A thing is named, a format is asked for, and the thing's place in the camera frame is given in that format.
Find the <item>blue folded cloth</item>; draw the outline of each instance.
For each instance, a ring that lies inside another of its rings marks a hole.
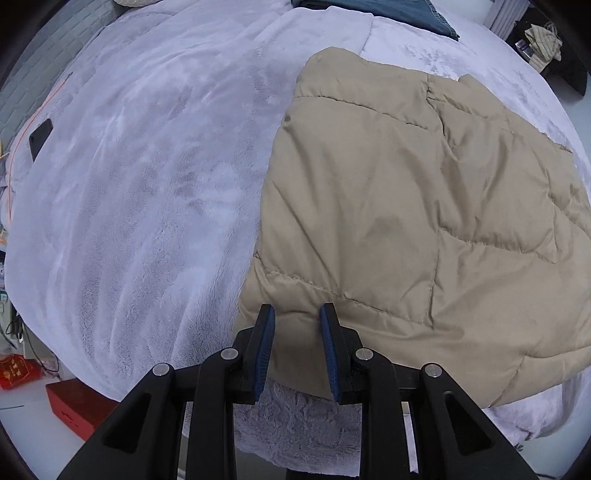
[[[325,9],[334,5],[391,18],[457,40],[459,35],[430,0],[291,0],[294,7]]]

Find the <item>jacket seam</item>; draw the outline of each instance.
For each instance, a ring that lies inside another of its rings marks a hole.
[[[433,105],[431,105],[429,103],[429,93],[431,93],[431,83],[429,82],[429,80],[430,80],[430,75],[427,73],[427,80],[425,80],[425,83],[427,85],[427,91],[425,92],[425,102],[428,103],[431,108],[433,108]]]
[[[552,212],[552,235],[554,237],[554,247],[556,248],[556,258],[558,259],[558,239],[556,238],[556,210]]]
[[[552,188],[550,186],[550,172],[548,171],[547,168],[544,168],[544,174],[546,175],[546,181],[548,182],[548,198],[550,199],[550,201],[554,204],[554,206],[556,207],[556,209],[562,213],[564,215],[564,217],[576,228],[578,228],[579,230],[581,230],[583,232],[583,234],[589,238],[589,240],[591,240],[591,236],[589,236],[589,234],[587,233],[587,231],[580,226],[578,223],[576,223],[571,217],[569,217],[569,214],[566,213],[562,208],[560,208],[560,206],[558,206],[558,203],[556,203],[556,198],[554,197],[554,195],[552,194]],[[577,190],[575,190],[575,192],[573,194],[571,194],[569,196],[569,201],[572,200],[574,198],[574,195],[576,195],[576,193],[578,193],[580,189],[577,188]],[[553,217],[553,222],[554,222],[554,240],[556,240],[556,211],[554,211],[554,217]]]
[[[482,116],[482,115],[478,115],[477,113],[474,113],[474,112],[467,112],[467,111],[466,111],[466,110],[464,110],[463,108],[458,108],[458,107],[457,107],[457,106],[455,106],[454,104],[452,104],[452,103],[450,103],[450,102],[446,102],[445,100],[441,100],[440,98],[436,98],[436,97],[434,97],[434,96],[429,96],[429,95],[427,95],[427,100],[432,100],[433,102],[444,103],[445,105],[449,105],[450,107],[452,107],[452,108],[455,108],[457,111],[459,111],[459,112],[463,112],[463,113],[465,113],[466,115],[472,115],[472,116],[474,116],[474,117],[476,117],[476,118],[479,118],[479,119],[481,119],[481,120],[484,120],[485,122],[493,122],[493,120],[491,120],[490,118],[487,118],[487,117],[485,117],[485,116]],[[435,110],[435,113],[436,113],[436,115],[439,117],[439,121],[440,121],[441,123],[443,123],[443,121],[441,120],[441,116],[439,115],[439,113],[438,113],[437,109],[436,109],[436,108],[435,108],[433,105],[431,105],[431,108],[433,108],[433,110]],[[511,129],[511,128],[510,128],[510,126],[509,126],[509,123],[508,123],[508,121],[506,120],[506,119],[507,119],[507,115],[506,115],[506,112],[505,112],[504,110],[503,110],[503,117],[505,118],[505,124],[507,125],[507,128],[503,128],[503,127],[499,127],[499,126],[497,126],[497,128],[498,128],[499,130],[501,130],[502,132],[505,132],[505,133],[507,133],[507,134],[509,134],[509,135],[514,135],[514,136],[516,136],[516,137],[521,137],[521,138],[523,138],[523,135],[521,135],[521,134],[519,134],[519,133],[517,133],[517,132],[514,132],[514,131],[513,131],[513,129]]]
[[[475,240],[465,240],[463,238],[460,238],[460,237],[454,235],[453,233],[449,232],[448,230],[445,230],[442,227],[439,227],[439,229],[441,231],[447,233],[449,236],[452,236],[453,238],[456,238],[460,242],[464,242],[464,243],[467,243],[467,244],[473,244],[473,245],[483,245],[485,247],[490,247],[490,248],[496,248],[498,250],[504,250],[505,252],[509,252],[509,253],[516,254],[516,255],[527,255],[527,256],[535,257],[535,258],[537,258],[538,260],[540,260],[540,261],[542,261],[544,263],[549,263],[551,265],[556,265],[556,262],[552,262],[550,260],[547,260],[544,257],[542,257],[540,254],[536,253],[536,252],[518,252],[516,250],[510,250],[508,248],[499,247],[497,245],[486,244],[484,242],[477,242]]]
[[[481,119],[483,119],[484,121],[490,121],[489,119],[487,119],[487,118],[485,118],[485,117],[483,117],[483,116],[477,115],[477,114],[475,114],[475,113],[466,112],[465,110],[462,110],[461,108],[458,108],[458,107],[456,107],[456,106],[452,105],[452,104],[451,104],[451,103],[449,103],[449,102],[446,102],[446,101],[444,101],[444,100],[440,100],[440,99],[437,99],[437,98],[435,98],[435,97],[429,96],[429,93],[431,93],[431,89],[430,89],[430,85],[429,85],[429,75],[427,75],[427,96],[426,96],[426,102],[429,104],[429,106],[430,106],[430,107],[433,109],[433,111],[435,112],[435,114],[436,114],[436,115],[437,115],[437,117],[439,118],[439,122],[441,123],[442,127],[443,127],[443,125],[444,125],[444,122],[441,120],[441,116],[439,115],[439,112],[437,111],[437,109],[436,109],[436,108],[435,108],[435,107],[434,107],[434,106],[431,104],[431,102],[429,102],[429,100],[433,100],[433,101],[435,101],[435,102],[440,102],[440,103],[445,103],[446,105],[449,105],[449,106],[451,106],[452,108],[455,108],[456,110],[459,110],[459,111],[461,111],[461,112],[464,112],[466,115],[473,115],[473,116],[475,116],[475,117],[477,117],[477,118],[481,118]],[[503,114],[504,114],[504,116],[505,116],[505,121],[506,121],[507,127],[508,127],[508,128],[510,128],[510,130],[505,130],[504,128],[498,127],[498,128],[499,128],[499,130],[501,130],[501,131],[503,131],[503,132],[506,132],[506,133],[508,133],[508,134],[510,134],[510,135],[513,135],[513,136],[515,136],[515,137],[524,138],[524,136],[523,136],[523,135],[521,135],[520,133],[518,133],[518,132],[515,132],[515,131],[513,131],[513,129],[511,129],[511,126],[510,126],[510,124],[509,124],[509,119],[508,119],[508,116],[507,116],[507,111],[508,111],[508,109],[507,109],[507,108],[503,108]],[[449,142],[448,142],[448,140],[447,140],[447,138],[446,138],[446,136],[445,136],[445,135],[443,135],[443,138],[444,138],[444,140],[446,141],[446,143],[447,143],[447,145],[449,146],[449,148],[451,149],[451,151],[453,152],[452,146],[449,144]],[[566,148],[566,147],[563,147],[562,145],[560,145],[560,144],[558,144],[558,143],[556,143],[556,142],[552,141],[552,140],[551,140],[551,139],[549,139],[549,138],[548,138],[548,141],[550,141],[550,142],[552,143],[552,145],[554,145],[554,146],[555,146],[555,147],[556,147],[558,150],[566,150],[566,151],[570,152],[570,150],[569,150],[568,148]],[[544,174],[545,174],[545,176],[546,176],[547,183],[548,183],[548,198],[550,199],[550,201],[551,201],[552,203],[554,203],[554,205],[556,206],[556,208],[557,208],[557,209],[558,209],[558,210],[559,210],[559,211],[560,211],[560,212],[561,212],[561,213],[562,213],[562,214],[563,214],[563,215],[564,215],[564,216],[567,218],[567,220],[568,220],[568,221],[569,221],[569,222],[570,222],[572,225],[574,225],[576,228],[579,228],[579,229],[580,229],[580,230],[581,230],[581,231],[582,231],[582,232],[583,232],[583,233],[584,233],[584,234],[585,234],[585,235],[586,235],[586,236],[587,236],[587,237],[588,237],[588,238],[591,240],[591,236],[590,236],[590,235],[589,235],[589,234],[588,234],[588,233],[585,231],[585,229],[583,229],[583,228],[582,228],[580,225],[578,225],[577,223],[575,223],[575,222],[572,220],[572,218],[571,218],[571,217],[569,217],[569,216],[568,216],[568,214],[567,214],[565,211],[563,211],[563,210],[562,210],[562,209],[561,209],[561,208],[560,208],[560,207],[559,207],[559,206],[556,204],[556,202],[554,201],[554,198],[552,197],[552,195],[550,195],[550,193],[551,193],[551,192],[550,192],[550,176],[549,176],[549,174],[548,174],[548,171],[547,171],[547,169],[545,169],[545,168],[544,168],[544,169],[543,169],[543,171],[544,171]],[[553,226],[553,228],[554,228],[554,236],[556,237],[556,227],[555,227],[555,226]]]
[[[306,280],[305,278],[301,278],[301,277],[299,277],[297,275],[291,275],[291,274],[285,273],[285,272],[283,272],[281,270],[274,270],[272,268],[269,268],[269,267],[267,267],[263,263],[262,258],[261,258],[261,256],[259,255],[258,252],[255,253],[254,257],[260,262],[261,266],[263,267],[263,270],[266,273],[275,273],[275,274],[279,274],[279,275],[283,275],[285,277],[288,277],[288,278],[290,278],[292,280],[301,281],[301,282],[306,283],[306,284],[308,284],[308,285],[310,285],[310,286],[312,286],[314,288],[317,288],[318,290],[321,290],[321,291],[326,292],[326,293],[330,293],[330,294],[336,296],[337,298],[340,298],[341,300],[352,301],[353,303],[356,303],[356,304],[361,305],[363,307],[372,309],[372,310],[374,310],[376,312],[383,313],[383,314],[388,315],[389,317],[392,317],[393,319],[396,319],[396,320],[403,320],[405,322],[409,322],[409,323],[412,323],[414,325],[424,325],[424,322],[414,322],[411,319],[406,319],[406,318],[403,318],[403,317],[394,315],[393,313],[387,312],[386,310],[379,309],[377,307],[374,307],[373,305],[369,305],[369,304],[364,303],[362,301],[359,301],[359,300],[355,300],[355,299],[351,299],[349,297],[346,297],[345,295],[340,294],[338,292],[335,292],[335,291],[333,291],[333,290],[331,290],[329,288],[321,287],[319,285],[316,285],[315,283],[311,282],[310,280]]]
[[[429,318],[429,312],[433,308],[433,292],[435,291],[435,278],[437,276],[437,266],[439,265],[439,228],[437,228],[437,232],[435,233],[436,237],[436,253],[435,253],[435,266],[433,267],[433,279],[431,280],[431,290],[429,292],[429,298],[427,302],[427,310],[423,315],[423,324],[425,324],[425,319]]]
[[[509,132],[511,132],[513,135],[516,135],[517,133],[515,132],[515,130],[513,130],[513,127],[511,126],[511,122],[509,121],[509,115],[507,114],[507,110],[508,108],[503,105],[503,116],[505,117],[505,122],[507,123],[507,128],[509,129]]]
[[[559,357],[559,356],[568,355],[570,353],[575,353],[575,352],[578,352],[579,350],[585,350],[586,348],[591,348],[591,344],[589,344],[589,345],[583,345],[583,346],[577,347],[577,348],[575,348],[573,350],[568,350],[567,352],[560,352],[560,353],[557,353],[556,355],[550,355],[550,356],[534,356],[534,355],[530,355],[529,353],[526,353],[524,355],[524,357],[525,358],[531,358],[533,360],[546,360],[548,358],[556,358],[556,357]]]
[[[515,373],[513,374],[513,376],[511,377],[511,380],[509,380],[509,383],[507,383],[507,386],[505,388],[503,388],[503,390],[501,391],[501,393],[499,394],[499,396],[497,398],[494,399],[494,401],[491,403],[491,407],[493,407],[503,396],[503,394],[507,391],[507,389],[513,384],[515,377],[517,377],[517,373],[519,373],[519,370],[521,369],[521,365],[523,365],[523,362],[525,362],[525,357],[527,356],[524,355],[521,358],[521,362],[519,363],[519,366],[517,367],[517,370],[515,370]]]
[[[427,127],[424,127],[422,125],[413,124],[411,122],[405,122],[404,120],[400,120],[399,118],[396,118],[395,116],[390,115],[389,113],[378,112],[375,108],[371,108],[370,106],[361,105],[359,103],[349,102],[347,100],[342,100],[342,99],[338,99],[338,98],[333,98],[328,95],[298,95],[297,97],[294,97],[294,98],[326,98],[328,100],[333,100],[333,101],[339,102],[339,103],[347,103],[348,105],[360,106],[361,108],[366,108],[367,110],[371,110],[372,112],[379,113],[380,115],[388,116],[393,120],[396,120],[398,122],[402,122],[403,124],[412,125],[413,127],[419,127],[419,128],[422,128],[423,130],[426,130],[428,132],[430,131]]]

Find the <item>pillow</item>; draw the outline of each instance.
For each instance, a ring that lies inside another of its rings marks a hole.
[[[114,0],[124,7],[145,7],[147,5],[157,4],[160,0]]]

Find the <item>bed sheet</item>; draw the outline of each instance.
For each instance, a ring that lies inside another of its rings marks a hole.
[[[230,345],[273,137],[298,72],[329,46],[471,74],[571,148],[589,191],[589,160],[544,79],[483,26],[443,14],[459,42],[283,0],[163,0],[106,27],[8,159],[6,284],[27,325],[118,400],[158,362],[180,368]],[[33,164],[26,138],[48,117],[54,131]],[[513,442],[546,434],[586,392],[585,375],[488,414]],[[356,406],[268,380],[258,405],[237,407],[235,419],[238,448],[276,465],[358,471]]]

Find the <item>smartphone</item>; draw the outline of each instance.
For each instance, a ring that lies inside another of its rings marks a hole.
[[[41,151],[41,147],[49,137],[49,134],[53,130],[53,124],[51,123],[51,119],[45,120],[41,125],[37,127],[37,129],[29,135],[29,147],[31,148],[31,155],[33,157],[33,161],[39,155]]]

